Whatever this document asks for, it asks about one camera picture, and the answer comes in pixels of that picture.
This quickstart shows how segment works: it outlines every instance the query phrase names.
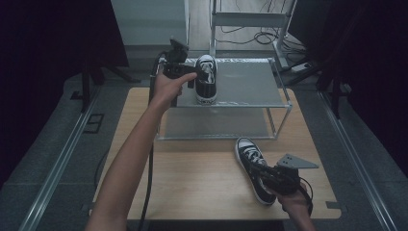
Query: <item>human hand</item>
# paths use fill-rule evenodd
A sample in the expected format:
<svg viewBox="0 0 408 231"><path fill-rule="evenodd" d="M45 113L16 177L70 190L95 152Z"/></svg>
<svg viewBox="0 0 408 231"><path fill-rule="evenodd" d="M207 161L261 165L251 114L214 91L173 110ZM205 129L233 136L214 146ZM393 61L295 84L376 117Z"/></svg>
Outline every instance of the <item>human hand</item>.
<svg viewBox="0 0 408 231"><path fill-rule="evenodd" d="M159 70L156 77L156 84L154 90L154 97L151 105L158 106L165 112L171 104L171 101L182 93L182 86L184 83L195 79L196 73L189 73L181 76L178 79L169 79L163 74L163 70Z"/></svg>
<svg viewBox="0 0 408 231"><path fill-rule="evenodd" d="M300 186L307 191L305 184L300 183ZM298 230L316 230L309 217L308 204L302 192L296 191L293 194L281 195L274 190L269 190L276 195L279 203L282 204L283 209L289 214Z"/></svg>

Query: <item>black curtain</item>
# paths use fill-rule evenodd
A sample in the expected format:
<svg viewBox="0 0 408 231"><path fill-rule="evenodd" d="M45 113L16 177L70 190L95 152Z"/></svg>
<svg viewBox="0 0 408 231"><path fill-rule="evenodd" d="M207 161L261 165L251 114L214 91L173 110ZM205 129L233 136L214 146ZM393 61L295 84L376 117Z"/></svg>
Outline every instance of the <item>black curtain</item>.
<svg viewBox="0 0 408 231"><path fill-rule="evenodd" d="M1 1L1 185L85 60L93 67L128 65L111 1Z"/></svg>
<svg viewBox="0 0 408 231"><path fill-rule="evenodd" d="M408 7L370 1L353 32L344 62L350 104L408 173Z"/></svg>

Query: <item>finger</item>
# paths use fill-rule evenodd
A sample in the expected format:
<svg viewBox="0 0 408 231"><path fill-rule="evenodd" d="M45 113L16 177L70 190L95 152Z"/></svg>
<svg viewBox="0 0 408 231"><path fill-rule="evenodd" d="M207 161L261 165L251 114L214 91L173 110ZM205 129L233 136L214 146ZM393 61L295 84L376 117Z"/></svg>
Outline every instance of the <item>finger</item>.
<svg viewBox="0 0 408 231"><path fill-rule="evenodd" d="M182 86L184 83L193 80L197 77L197 73L189 73L189 74L185 74L182 77L176 79L177 84L179 84L180 86Z"/></svg>
<svg viewBox="0 0 408 231"><path fill-rule="evenodd" d="M157 68L157 75L163 74L163 69L165 69L163 64L159 64L159 66Z"/></svg>

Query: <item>black high-top sneaker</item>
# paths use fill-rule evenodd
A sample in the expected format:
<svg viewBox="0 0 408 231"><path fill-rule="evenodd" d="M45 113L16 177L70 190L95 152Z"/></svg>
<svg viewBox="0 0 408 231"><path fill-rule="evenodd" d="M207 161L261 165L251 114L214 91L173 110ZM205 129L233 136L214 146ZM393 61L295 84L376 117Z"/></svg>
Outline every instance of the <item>black high-top sneaker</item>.
<svg viewBox="0 0 408 231"><path fill-rule="evenodd" d="M216 60L210 55L203 55L195 62L195 67L201 68L205 73L207 73L207 76L195 79L197 102L201 105L211 105L217 98Z"/></svg>
<svg viewBox="0 0 408 231"><path fill-rule="evenodd" d="M238 162L241 164L251 180L252 188L259 202L265 205L273 204L276 196L267 190L259 175L250 169L250 163L257 163L267 166L267 161L265 161L258 146L248 138L239 138L237 139L237 143L235 145L235 154Z"/></svg>

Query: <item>metal frame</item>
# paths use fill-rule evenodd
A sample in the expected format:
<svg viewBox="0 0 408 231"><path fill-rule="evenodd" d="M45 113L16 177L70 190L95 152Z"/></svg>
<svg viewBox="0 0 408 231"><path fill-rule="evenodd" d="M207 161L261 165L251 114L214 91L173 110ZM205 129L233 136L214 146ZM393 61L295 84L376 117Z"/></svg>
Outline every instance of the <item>metal frame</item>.
<svg viewBox="0 0 408 231"><path fill-rule="evenodd" d="M217 12L217 0L213 0L211 17L210 55L216 56L216 26L274 27L280 28L278 40L273 42L273 49L282 68L289 68L281 47L288 32L292 12L297 0L292 0L285 13L222 13Z"/></svg>

